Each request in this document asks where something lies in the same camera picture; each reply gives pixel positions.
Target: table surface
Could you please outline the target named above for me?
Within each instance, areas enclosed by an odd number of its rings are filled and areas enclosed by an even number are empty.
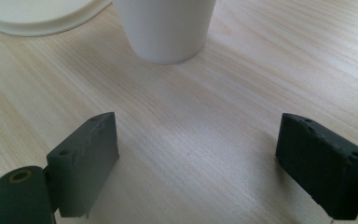
[[[330,223],[274,153],[283,112],[358,145],[358,1],[218,0],[204,49],[175,65],[138,58],[114,6],[58,35],[0,33],[0,176],[108,111],[121,158],[91,219],[59,223]]]

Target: paper cup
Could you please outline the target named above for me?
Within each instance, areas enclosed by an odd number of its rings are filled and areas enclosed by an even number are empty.
[[[135,53],[151,63],[181,63],[203,47],[215,0],[113,0]]]

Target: paper plate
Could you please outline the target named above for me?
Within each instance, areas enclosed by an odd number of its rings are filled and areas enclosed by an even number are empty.
[[[0,0],[0,32],[53,35],[90,20],[111,0]]]

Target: black plastic part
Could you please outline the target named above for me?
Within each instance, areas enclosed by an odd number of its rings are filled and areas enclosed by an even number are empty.
[[[115,114],[89,119],[48,154],[52,208],[62,217],[87,214],[117,159]]]
[[[283,114],[276,157],[330,217],[357,218],[358,146],[313,120]]]
[[[42,168],[23,167],[0,178],[0,223],[54,223]]]

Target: light wood grain surface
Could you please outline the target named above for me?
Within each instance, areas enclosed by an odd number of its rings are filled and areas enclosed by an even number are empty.
[[[121,159],[91,219],[59,223],[328,224],[274,152],[283,112],[358,145],[358,1],[218,0],[176,65],[138,58],[114,6],[58,35],[0,33],[0,176],[46,166],[107,111]]]

